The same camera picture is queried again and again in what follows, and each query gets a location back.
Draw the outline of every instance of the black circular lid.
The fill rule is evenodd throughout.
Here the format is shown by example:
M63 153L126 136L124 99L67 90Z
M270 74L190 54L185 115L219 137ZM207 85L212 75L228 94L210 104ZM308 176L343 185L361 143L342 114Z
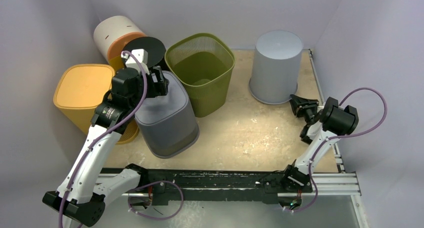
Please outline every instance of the black circular lid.
M139 37L129 42L123 51L132 51L134 49L144 49L147 51L147 67L151 68L157 65L164 57L165 45L155 37Z

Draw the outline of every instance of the upside-down gray bucket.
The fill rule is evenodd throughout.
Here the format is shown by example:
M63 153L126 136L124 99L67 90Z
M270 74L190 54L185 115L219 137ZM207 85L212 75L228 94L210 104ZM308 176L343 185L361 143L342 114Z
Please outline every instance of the upside-down gray bucket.
M302 50L302 40L292 32L274 30L261 35L249 82L252 96L272 105L289 101L298 88Z

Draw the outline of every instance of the gray bucket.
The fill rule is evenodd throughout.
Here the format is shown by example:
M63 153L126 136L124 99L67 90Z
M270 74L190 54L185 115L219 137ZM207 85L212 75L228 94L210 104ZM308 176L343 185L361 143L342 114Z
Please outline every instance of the gray bucket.
M159 158L170 158L193 145L199 126L186 90L174 74L164 71L169 80L168 95L147 98L135 113L150 151Z
M277 105L290 100L298 88L303 43L294 33L274 30L259 37L249 90L258 101Z

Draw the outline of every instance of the olive green mesh basket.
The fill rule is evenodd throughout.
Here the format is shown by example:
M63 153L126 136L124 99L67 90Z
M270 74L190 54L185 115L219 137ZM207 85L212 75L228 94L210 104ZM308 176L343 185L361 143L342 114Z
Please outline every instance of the olive green mesh basket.
M224 105L235 59L220 39L208 33L192 35L171 46L165 61L183 84L197 117Z

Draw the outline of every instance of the plastic container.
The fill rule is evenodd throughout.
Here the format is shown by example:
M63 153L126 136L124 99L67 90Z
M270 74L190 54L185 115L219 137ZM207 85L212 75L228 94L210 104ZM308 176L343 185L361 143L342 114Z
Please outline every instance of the plastic container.
M290 100L298 88L303 43L294 33L274 30L256 42L249 90L258 101L276 105Z
M103 20L93 34L97 48L115 71L124 66L120 56L124 46L144 36L146 34L125 16L113 16Z
M54 105L86 135L91 126L95 108L111 88L114 69L104 64L79 64L65 71L53 97ZM139 133L131 122L118 144L132 141Z
M167 96L146 99L135 120L150 151L170 158L197 141L199 126L184 87L172 73L163 75L169 80Z
M224 105L235 59L216 36L190 36L171 46L165 61L186 89L195 116L207 116Z

